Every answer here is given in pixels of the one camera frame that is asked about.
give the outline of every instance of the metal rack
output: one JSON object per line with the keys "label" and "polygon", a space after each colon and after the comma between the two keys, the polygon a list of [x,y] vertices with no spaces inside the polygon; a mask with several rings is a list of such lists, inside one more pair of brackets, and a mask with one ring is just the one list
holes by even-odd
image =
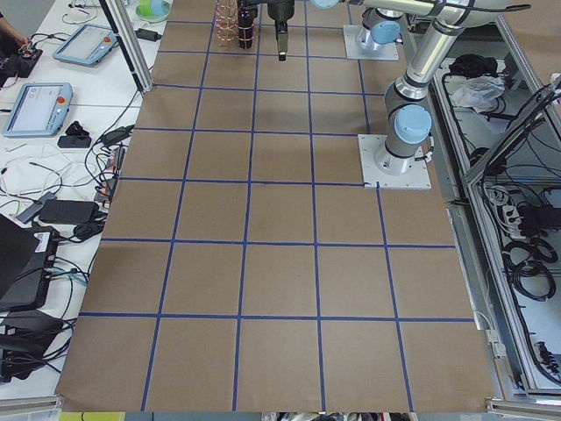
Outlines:
{"label": "metal rack", "polygon": [[[527,101],[532,94],[542,88],[542,84],[534,74],[521,48],[503,18],[496,21],[497,28],[502,37],[504,49],[511,55],[509,63],[512,73],[513,64],[517,69],[516,77],[520,83],[515,83],[512,89],[504,94],[505,112],[514,114]],[[451,221],[456,233],[458,248],[466,267],[468,289],[472,297],[473,307],[491,320],[501,336],[501,342],[506,346],[506,356],[496,358],[496,350],[489,347],[487,350],[494,362],[495,380],[501,397],[507,400],[516,399],[551,399],[561,396],[561,386],[550,382],[536,364],[536,351],[533,345],[544,341],[554,354],[561,354],[561,293],[557,293],[551,300],[536,302],[515,292],[509,284],[503,263],[501,240],[505,236],[496,231],[496,223],[489,215],[482,196],[481,183],[493,182],[523,182],[531,188],[541,191],[544,187],[561,186],[561,177],[538,170],[526,165],[541,165],[560,168],[556,161],[561,161],[561,153],[554,153],[553,149],[561,149],[561,118],[554,107],[549,107],[545,112],[544,123],[539,127],[536,136],[545,139],[548,146],[536,142],[535,152],[528,146],[521,146],[518,153],[509,159],[509,166],[513,167],[507,175],[498,175],[484,180],[488,165],[496,161],[494,156],[501,155],[504,151],[517,148],[516,136],[506,138],[500,130],[500,124],[486,121],[483,117],[470,110],[452,108],[448,100],[463,82],[458,77],[447,77],[448,66],[454,57],[473,49],[474,54],[483,56],[493,55],[486,50],[486,43],[473,42],[472,37],[458,41],[449,59],[446,59],[433,81],[433,105],[439,111],[442,130],[438,136],[443,149],[453,156],[448,158],[446,168],[450,178],[456,177],[455,189],[450,189],[457,194],[451,201],[467,199],[468,206],[452,205],[449,209]],[[504,70],[506,64],[504,56],[496,55],[499,61],[499,70]],[[517,119],[522,121],[527,112]],[[474,164],[470,156],[476,148],[488,148],[486,153],[479,157]],[[561,195],[556,202],[561,207]],[[561,251],[561,234],[549,232],[548,242]],[[556,262],[547,264],[554,279],[561,280],[561,266]],[[539,277],[535,282],[543,282]]]}

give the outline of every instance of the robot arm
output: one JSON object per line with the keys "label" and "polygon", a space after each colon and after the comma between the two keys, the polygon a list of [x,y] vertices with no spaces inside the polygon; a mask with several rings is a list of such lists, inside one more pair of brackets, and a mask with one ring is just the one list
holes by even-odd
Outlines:
{"label": "robot arm", "polygon": [[274,20],[279,61],[285,61],[288,52],[288,20],[295,14],[295,0],[241,0],[240,3],[242,12],[254,10],[257,4],[266,4],[267,14]]}
{"label": "robot arm", "polygon": [[[342,0],[311,2],[320,9],[328,9]],[[411,168],[416,150],[429,135],[432,118],[423,101],[429,93],[430,81],[452,44],[465,28],[493,21],[510,1],[349,0],[349,3],[377,8],[378,17],[389,16],[387,10],[391,10],[434,18],[405,74],[386,92],[389,134],[374,159],[381,171],[402,175]]]}

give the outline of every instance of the floor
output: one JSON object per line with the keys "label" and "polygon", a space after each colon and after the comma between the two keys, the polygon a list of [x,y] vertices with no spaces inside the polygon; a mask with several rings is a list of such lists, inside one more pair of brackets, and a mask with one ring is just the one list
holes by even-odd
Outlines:
{"label": "floor", "polygon": [[37,31],[54,0],[0,0],[0,11],[20,32],[30,36]]}
{"label": "floor", "polygon": [[58,391],[67,410],[452,412],[493,387],[437,178],[364,189],[405,68],[348,61],[363,10],[296,2],[251,50],[176,0]]}

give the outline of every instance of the black power adapter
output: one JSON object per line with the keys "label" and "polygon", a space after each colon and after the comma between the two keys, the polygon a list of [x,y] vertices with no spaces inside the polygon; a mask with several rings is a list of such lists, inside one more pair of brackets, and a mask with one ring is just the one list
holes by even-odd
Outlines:
{"label": "black power adapter", "polygon": [[137,29],[135,31],[137,34],[138,39],[145,39],[147,41],[156,42],[158,39],[161,39],[161,35],[158,34],[156,31],[150,31],[149,29]]}

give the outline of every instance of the electronic device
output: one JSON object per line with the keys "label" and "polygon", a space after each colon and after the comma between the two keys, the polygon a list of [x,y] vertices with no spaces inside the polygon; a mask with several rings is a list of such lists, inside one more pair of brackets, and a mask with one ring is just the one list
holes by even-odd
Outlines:
{"label": "electronic device", "polygon": [[161,39],[161,35],[156,31],[150,31],[149,29],[139,28],[135,31],[138,39],[145,39],[146,41],[156,42]]}
{"label": "electronic device", "polygon": [[24,380],[44,367],[41,359],[62,326],[59,318],[39,310],[8,313],[0,325],[0,382]]}
{"label": "electronic device", "polygon": [[85,136],[60,136],[57,146],[60,148],[80,148],[89,147],[91,145],[91,138]]}
{"label": "electronic device", "polygon": [[54,193],[51,193],[50,191],[47,191],[43,196],[30,204],[28,208],[17,215],[16,219],[22,224],[29,224],[30,222],[32,222],[32,219],[39,215],[39,212],[41,212],[41,209],[43,209],[43,206],[45,206],[45,202],[48,199],[56,199],[56,195]]}
{"label": "electronic device", "polygon": [[94,202],[49,199],[39,213],[39,221],[48,224],[85,224],[99,211]]}
{"label": "electronic device", "polygon": [[125,148],[122,146],[112,150],[105,164],[105,170],[103,172],[107,175],[112,174],[113,178],[106,178],[101,188],[97,190],[96,197],[94,198],[94,202],[104,209],[109,209],[111,201],[113,200],[119,173],[124,161],[124,154]]}
{"label": "electronic device", "polygon": [[31,232],[0,214],[0,296],[22,273],[38,244]]}
{"label": "electronic device", "polygon": [[53,58],[82,66],[95,66],[116,45],[107,26],[83,24],[53,53]]}
{"label": "electronic device", "polygon": [[25,228],[25,230],[39,243],[27,264],[19,275],[15,276],[15,281],[0,297],[1,311],[37,309],[46,300],[50,278],[45,268],[53,266],[58,245],[53,238],[58,237],[59,233],[52,226]]}
{"label": "electronic device", "polygon": [[71,99],[69,83],[25,83],[2,134],[6,138],[53,136],[62,127]]}
{"label": "electronic device", "polygon": [[43,50],[30,48],[10,57],[0,58],[0,76],[3,78],[29,77],[42,54]]}

